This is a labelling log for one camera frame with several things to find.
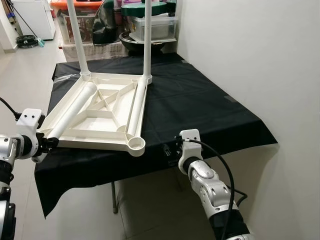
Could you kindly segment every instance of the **plastic storage bin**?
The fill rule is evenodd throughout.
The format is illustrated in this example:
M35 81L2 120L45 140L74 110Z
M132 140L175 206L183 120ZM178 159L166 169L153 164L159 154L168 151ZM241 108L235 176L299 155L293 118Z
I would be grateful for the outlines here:
M130 27L130 37L137 42L143 43L145 40L145 18L135 16L128 17ZM152 16L151 42L172 42L175 41L176 16L157 15Z
M103 1L73 0L83 43L92 43L92 28L94 18ZM67 0L52 0L50 6L57 17L64 44L73 44L74 37L71 29Z

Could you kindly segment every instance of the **white tube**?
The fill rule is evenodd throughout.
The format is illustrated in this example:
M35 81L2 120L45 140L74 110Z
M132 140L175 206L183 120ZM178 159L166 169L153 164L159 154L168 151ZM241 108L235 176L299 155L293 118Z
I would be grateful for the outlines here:
M80 109L84 106L89 97L97 91L97 87L94 83L88 82L76 97L72 105L67 109L64 115L60 118L58 123L54 126L47 138L59 139L62 133L66 130L72 119L78 114Z
M75 42L76 54L78 55L79 65L80 65L80 74L81 75L89 75L89 69L86 61L86 55L84 46L81 40L81 34L79 30L76 9L74 5L74 0L66 0L68 6L68 12L71 22L71 28L73 33L73 38Z
M152 5L151 0L145 0L145 22L144 22L144 53L143 53L143 75L137 81L137 88L134 98L134 103L132 107L130 122L128 126L128 133L135 136L138 120L141 113L141 107L145 97L146 86L148 84L148 79L151 76L151 14Z

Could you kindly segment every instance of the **black tablecloth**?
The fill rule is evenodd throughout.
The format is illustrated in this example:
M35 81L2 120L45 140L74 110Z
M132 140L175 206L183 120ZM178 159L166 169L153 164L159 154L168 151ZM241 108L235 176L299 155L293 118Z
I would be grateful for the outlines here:
M88 67L91 72L140 75L143 57L93 60L88 61ZM78 79L79 71L78 62L56 65L52 79L65 75L69 79L59 78L54 83L49 112ZM71 188L94 187L176 166L177 157L166 156L163 146L175 153L174 136L181 130L199 129L201 140L221 154L277 142L261 119L176 53L152 57L151 74L141 132L146 142L144 155L77 148L53 150L34 171L45 216ZM206 150L203 156L212 157Z

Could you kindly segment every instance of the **metal table leg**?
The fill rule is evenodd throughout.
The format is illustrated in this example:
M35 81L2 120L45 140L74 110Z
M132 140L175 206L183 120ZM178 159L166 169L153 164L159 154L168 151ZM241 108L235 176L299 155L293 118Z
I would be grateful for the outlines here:
M115 182L111 182L111 191L112 191L112 211L114 214L118 213L117 199L116 199L116 187Z

